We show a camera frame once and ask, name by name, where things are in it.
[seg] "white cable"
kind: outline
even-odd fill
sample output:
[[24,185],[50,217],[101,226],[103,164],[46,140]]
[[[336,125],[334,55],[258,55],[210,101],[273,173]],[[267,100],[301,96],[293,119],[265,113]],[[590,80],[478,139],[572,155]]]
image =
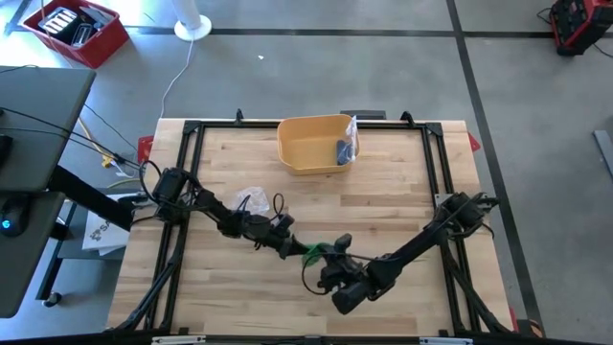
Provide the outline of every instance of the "white cable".
[[190,42],[190,50],[188,51],[188,60],[185,62],[185,67],[183,67],[181,72],[179,72],[179,74],[176,75],[176,77],[174,77],[174,79],[170,82],[169,88],[166,89],[166,92],[164,92],[164,96],[162,96],[162,111],[160,112],[160,119],[164,117],[164,111],[166,110],[164,106],[164,102],[166,101],[166,96],[168,96],[170,89],[174,85],[174,82],[177,81],[179,77],[181,77],[183,72],[185,72],[185,70],[187,70],[188,67],[190,66],[190,61],[192,59],[192,47],[193,47],[193,38],[192,38],[192,42]]
[[119,164],[117,164],[117,162],[115,162],[114,159],[111,161],[111,165],[117,168],[119,172],[115,172],[115,174],[118,175],[119,177],[134,178],[134,176],[136,176],[136,172],[133,172],[132,175],[128,175],[127,173],[125,173],[122,167],[120,167]]

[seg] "black desk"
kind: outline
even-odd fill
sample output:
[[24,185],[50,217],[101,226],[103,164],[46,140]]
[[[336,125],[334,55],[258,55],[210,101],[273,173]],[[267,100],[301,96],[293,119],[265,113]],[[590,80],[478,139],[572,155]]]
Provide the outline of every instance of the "black desk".
[[[0,67],[0,72],[9,67]],[[0,107],[24,112],[54,125],[72,129],[94,82],[95,73],[84,69],[28,67],[0,74]],[[0,127],[63,130],[6,112]],[[56,135],[0,129],[13,140],[11,157],[0,169],[0,190],[40,192],[47,188],[66,139]]]
[[[10,68],[0,67],[0,72]],[[1,73],[0,108],[20,111],[72,130],[95,76],[94,71],[87,69],[41,67]],[[10,135],[13,142],[9,158],[0,169],[0,192],[41,192],[47,188],[62,192],[100,217],[129,230],[130,213],[57,164],[68,142],[66,137],[3,129],[8,127],[46,130],[62,136],[68,134],[5,111],[0,116],[0,134]]]
[[[5,200],[0,195],[0,203]],[[24,233],[16,238],[0,236],[0,317],[13,317],[19,310],[63,202],[62,193],[37,194]]]
[[[13,67],[0,66],[0,72],[10,68]],[[86,69],[26,67],[0,73],[0,108],[72,130],[94,78],[95,72]],[[10,127],[59,135],[7,129]],[[9,158],[0,169],[0,201],[4,202],[11,193],[32,193],[49,200],[34,204],[23,235],[0,237],[0,317],[11,317],[18,310],[47,239],[51,235],[62,240],[68,233],[67,227],[56,224],[65,197],[128,231],[132,215],[130,210],[57,164],[68,142],[66,131],[7,110],[0,115],[0,133],[13,138]],[[58,264],[50,266],[38,299],[49,297],[58,270]]]

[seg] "plastic bag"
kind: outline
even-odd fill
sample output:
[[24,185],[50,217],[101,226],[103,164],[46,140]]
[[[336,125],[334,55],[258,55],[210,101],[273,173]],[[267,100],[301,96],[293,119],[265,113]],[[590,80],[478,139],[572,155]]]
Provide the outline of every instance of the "plastic bag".
[[264,216],[270,210],[270,204],[268,204],[268,198],[266,198],[264,189],[262,187],[249,187],[238,192],[231,208],[242,211],[243,207],[244,210],[249,211],[252,215]]
[[336,164],[339,166],[355,161],[355,146],[357,145],[357,119],[352,121],[345,129],[345,140],[336,143]]

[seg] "red bin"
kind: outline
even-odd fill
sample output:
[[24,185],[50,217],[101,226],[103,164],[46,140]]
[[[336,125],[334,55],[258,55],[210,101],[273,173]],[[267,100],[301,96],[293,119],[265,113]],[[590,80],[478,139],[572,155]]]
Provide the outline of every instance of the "red bin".
[[79,48],[72,47],[58,39],[51,37],[53,40],[53,46],[49,42],[49,38],[45,32],[41,31],[38,27],[38,22],[42,20],[42,13],[40,10],[32,14],[28,19],[23,22],[23,27],[33,32],[38,39],[40,39],[47,47],[57,51],[65,57],[76,60],[89,68],[98,68],[105,62],[110,56],[113,55],[126,41],[129,40],[129,36],[125,31],[124,25],[119,20],[119,14],[115,11],[109,10],[103,6],[90,3],[84,0],[54,0],[47,4],[45,14],[53,12],[58,7],[64,7],[77,14],[84,14],[79,6],[94,7],[101,11],[107,12],[114,16],[114,18],[106,25],[104,25],[97,33],[89,37],[89,39]]

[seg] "wire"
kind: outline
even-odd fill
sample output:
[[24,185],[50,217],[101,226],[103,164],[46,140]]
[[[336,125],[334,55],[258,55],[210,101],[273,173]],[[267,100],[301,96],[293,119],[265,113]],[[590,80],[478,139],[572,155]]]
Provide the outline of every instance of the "wire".
[[[277,208],[277,197],[281,198],[281,208]],[[275,219],[277,219],[277,218],[279,218],[281,216],[281,212],[284,211],[284,207],[285,207],[285,197],[284,197],[284,195],[282,195],[281,193],[276,193],[275,196],[272,197],[272,208],[275,211],[275,216],[273,216],[272,218],[268,218],[267,220],[250,221],[249,223],[252,224],[252,225],[262,225],[262,224],[266,224],[268,222],[271,222],[271,221],[273,221],[273,220],[275,220]]]
[[130,145],[135,151],[138,151],[134,145],[132,145],[127,139],[124,138],[124,136],[122,135],[122,133],[119,132],[119,130],[109,124],[102,116],[98,115],[98,113],[94,109],[92,109],[91,106],[87,105],[86,103],[85,107],[88,108],[89,111],[91,111],[96,117],[98,117],[105,125],[111,128],[115,133],[117,133],[117,135],[119,135],[119,137],[122,138],[126,144]]
[[327,292],[322,292],[322,291],[315,291],[312,288],[308,287],[307,280],[305,279],[305,271],[307,270],[308,263],[310,263],[315,258],[319,259],[318,256],[319,255],[313,255],[311,257],[308,257],[305,260],[305,263],[303,264],[303,272],[301,273],[301,277],[302,277],[302,280],[303,280],[303,286],[305,286],[305,288],[306,288],[306,290],[308,292],[310,292],[310,293],[312,293],[314,295],[324,296],[324,295],[327,295],[328,293]]
[[89,139],[90,143],[92,143],[92,145],[94,146],[94,149],[96,149],[97,152],[99,152],[102,156],[104,156],[104,151],[101,149],[101,147],[98,144],[96,144],[96,142],[94,141],[92,137],[92,134],[89,132],[89,128],[87,128],[87,126],[83,123],[83,120],[81,119],[81,117],[77,118],[77,122],[79,122],[81,129],[83,129],[85,136],[87,137],[87,139]]
[[494,231],[493,231],[493,229],[492,229],[491,227],[489,227],[489,225],[487,225],[487,224],[483,223],[483,224],[481,224],[481,226],[483,226],[483,227],[485,227],[486,229],[488,229],[488,231],[491,233],[491,237],[492,237],[492,238],[494,238],[494,237],[495,237]]
[[153,202],[159,202],[156,198],[154,198],[151,193],[149,192],[149,190],[147,189],[147,186],[145,185],[145,167],[147,165],[151,165],[153,166],[153,168],[155,168],[155,170],[157,171],[157,175],[158,176],[162,176],[162,172],[160,172],[160,168],[157,166],[157,164],[153,163],[152,161],[146,159],[143,161],[143,163],[141,163],[141,165],[138,167],[138,178],[139,181],[141,182],[141,188],[143,188],[143,192],[145,192],[145,195]]
[[[8,70],[4,70],[4,71],[0,71],[0,74],[5,73],[5,72],[10,72],[10,71],[15,71],[21,68],[25,68],[25,67],[34,67],[34,68],[38,68],[39,66],[37,65],[33,65],[33,64],[27,64],[27,65],[23,65],[23,66],[19,66],[19,67],[15,67],[15,68],[11,68]],[[117,135],[120,136],[120,138],[122,138],[128,145],[130,145],[135,151],[138,151],[136,149],[136,147],[134,147],[134,145],[132,145],[129,141],[127,141],[124,136],[115,128],[113,127],[111,124],[109,124],[102,116],[100,116],[94,109],[91,108],[91,106],[89,106],[87,103],[84,104],[84,106],[86,108],[88,108],[95,116],[97,116],[100,120],[102,120],[102,122],[107,125],[109,128],[111,128],[115,133],[117,133]],[[85,123],[83,122],[83,120],[81,119],[81,117],[78,118],[79,121],[79,125],[81,126],[81,128],[83,129],[83,132],[85,132],[85,136],[87,136],[87,138],[89,138],[90,140],[93,140],[92,134],[89,131],[89,128],[85,125]],[[92,143],[92,145],[94,145],[95,149],[103,155],[104,151],[97,146],[96,144]]]
[[9,112],[11,112],[11,113],[15,113],[15,114],[17,114],[17,115],[21,115],[21,116],[23,116],[23,117],[27,117],[27,118],[29,118],[29,119],[32,119],[32,120],[38,121],[38,122],[40,122],[40,123],[42,123],[42,124],[45,124],[45,125],[47,125],[47,126],[51,126],[51,127],[54,127],[54,128],[60,129],[60,130],[63,130],[63,131],[65,131],[66,133],[68,133],[69,135],[70,135],[70,134],[74,134],[74,135],[78,136],[79,138],[84,139],[84,140],[87,140],[88,142],[90,142],[90,143],[92,143],[92,144],[96,144],[96,145],[97,145],[97,146],[99,146],[100,148],[102,148],[102,149],[104,149],[104,150],[108,151],[108,154],[110,154],[110,158],[112,158],[112,159],[116,159],[116,160],[117,160],[118,162],[120,162],[120,163],[122,163],[122,162],[126,162],[126,163],[130,163],[130,164],[132,164],[134,167],[138,167],[138,164],[136,164],[136,163],[134,163],[134,162],[132,162],[132,161],[129,161],[129,160],[127,160],[127,159],[123,158],[122,156],[120,156],[119,154],[117,154],[117,153],[113,152],[111,149],[109,149],[109,148],[105,147],[104,145],[100,144],[99,142],[96,142],[96,141],[94,141],[93,139],[90,139],[90,138],[88,138],[88,137],[86,137],[86,136],[84,136],[84,135],[78,134],[78,133],[76,133],[76,132],[74,132],[74,131],[72,131],[72,130],[70,130],[70,129],[64,128],[64,127],[62,127],[62,126],[58,126],[58,125],[56,125],[56,124],[52,124],[52,123],[50,123],[50,122],[48,122],[48,121],[45,121],[45,120],[39,119],[39,118],[37,118],[37,117],[35,117],[35,116],[32,116],[32,115],[28,115],[28,114],[23,113],[23,112],[21,112],[21,111],[17,111],[17,110],[13,110],[13,109],[6,108],[6,107],[4,107],[4,106],[0,106],[0,109],[4,109],[4,110],[9,111]]
[[350,257],[350,258],[356,258],[356,259],[362,259],[362,260],[367,260],[369,262],[384,262],[384,263],[390,263],[390,262],[394,262],[397,260],[400,260],[400,257],[398,258],[393,258],[393,259],[386,259],[386,258],[370,258],[370,257],[365,257],[365,256],[361,256],[361,255],[355,255],[355,254],[350,254],[350,253],[314,253],[312,256],[308,257],[305,262],[303,263],[303,270],[301,273],[301,279],[303,281],[303,286],[305,286],[306,290],[308,290],[308,292],[318,295],[318,296],[323,296],[323,295],[327,295],[327,292],[323,292],[323,291],[315,291],[312,288],[310,288],[307,284],[307,280],[305,279],[305,271],[307,270],[307,266],[308,264],[313,261],[313,259],[319,259],[319,257],[323,257],[323,256],[332,256],[332,255],[338,255],[338,256],[346,256],[346,257]]
[[4,71],[0,71],[0,74],[7,73],[7,72],[10,72],[10,71],[16,71],[16,70],[19,70],[19,69],[22,69],[22,68],[26,68],[26,67],[34,67],[34,68],[37,68],[38,66],[36,66],[36,65],[31,65],[31,64],[27,64],[27,65],[23,65],[23,66],[19,66],[19,67],[9,68],[9,69],[6,69],[6,70],[4,70]]
[[611,53],[607,53],[606,51],[604,51],[601,47],[599,47],[598,45],[594,44],[594,48],[596,48],[599,52],[601,52],[604,56],[608,57],[608,58],[613,58],[613,54]]
[[[29,128],[16,128],[16,127],[0,127],[0,130],[19,130],[19,131],[28,131],[28,132],[33,132],[33,133],[51,134],[51,135],[55,135],[55,136],[58,136],[58,137],[61,137],[61,138],[64,138],[64,139],[68,139],[68,140],[70,140],[70,141],[72,141],[72,142],[74,142],[76,144],[79,144],[79,145],[81,145],[81,146],[83,146],[85,148],[88,148],[89,150],[92,150],[94,152],[98,152],[96,149],[90,147],[87,144],[83,144],[82,142],[80,142],[80,141],[78,141],[76,139],[73,139],[73,138],[71,138],[69,136],[66,136],[66,135],[62,135],[60,133],[55,133],[55,132],[52,132],[52,131],[48,131],[48,130],[29,129]],[[105,157],[109,157],[111,159],[115,158],[115,157],[113,157],[111,155],[108,155],[106,153],[104,153],[103,155]]]
[[238,205],[237,209],[232,213],[232,215],[235,215],[238,210],[240,210],[240,208],[242,208],[242,212],[244,213],[246,208],[247,208],[247,201],[249,201],[249,198],[251,198],[251,195],[246,196]]
[[106,188],[115,188],[115,187],[121,186],[121,185],[123,185],[125,183],[138,182],[138,181],[140,181],[138,178],[128,178],[128,179],[125,179],[125,180],[117,181],[115,183],[111,183],[108,186],[106,186]]
[[536,13],[536,17],[538,17],[540,20],[544,21],[545,23],[547,23],[547,24],[551,25],[551,24],[552,24],[552,22],[551,22],[551,21],[550,21],[548,18],[546,18],[546,17],[544,17],[544,16],[542,16],[542,15],[541,15],[541,14],[543,14],[545,11],[550,11],[551,9],[552,9],[552,8],[545,8],[545,9],[543,9],[543,10],[541,10],[541,11],[537,12],[537,13]]
[[181,72],[179,72],[179,74],[176,75],[176,77],[174,77],[174,79],[172,79],[172,81],[169,84],[169,87],[166,89],[166,92],[164,92],[164,96],[162,96],[162,111],[160,112],[160,119],[164,117],[164,112],[166,111],[166,107],[164,105],[164,103],[166,101],[166,96],[168,96],[168,94],[170,92],[170,89],[172,88],[174,83],[179,79],[179,77],[181,77],[183,72],[185,72],[185,70],[187,70],[188,67],[190,66],[190,60],[192,58],[192,47],[193,47],[193,37],[192,37],[192,42],[190,43],[190,50],[188,51],[188,59],[185,62],[185,67],[183,67]]

